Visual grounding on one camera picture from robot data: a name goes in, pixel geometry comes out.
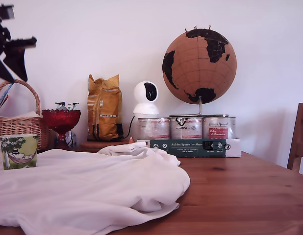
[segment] hammock illustration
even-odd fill
[[[19,158],[15,158],[14,156],[12,156],[10,153],[8,153],[9,158],[14,161],[15,163],[18,164],[24,164],[24,163],[28,163],[30,160],[32,160],[35,156],[37,155],[37,150],[35,151],[35,153],[27,159],[19,159]]]

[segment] tree illustration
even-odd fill
[[[1,150],[4,152],[5,167],[11,167],[8,153],[11,153],[14,148],[21,148],[26,142],[23,137],[1,138]]]

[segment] yellow bag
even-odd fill
[[[123,136],[119,75],[94,81],[88,77],[88,140],[109,141]]]

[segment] wicker basket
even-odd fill
[[[15,83],[22,84],[33,93],[36,99],[36,113],[40,115],[40,101],[36,91],[24,81],[15,80]],[[0,91],[4,86],[9,84],[9,82],[1,83]],[[20,134],[37,134],[38,150],[46,149],[48,146],[50,129],[47,127],[42,117],[0,117],[0,136]]]

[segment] basket handle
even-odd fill
[[[22,80],[15,79],[14,82],[27,87],[29,89],[29,91],[33,93],[35,100],[36,100],[36,113],[40,116],[40,100],[39,100],[39,97],[38,97],[38,94],[36,93],[36,91],[28,83],[26,83]],[[9,84],[11,84],[11,83],[9,83],[7,81],[2,82],[0,84],[0,92],[6,85],[9,85]]]

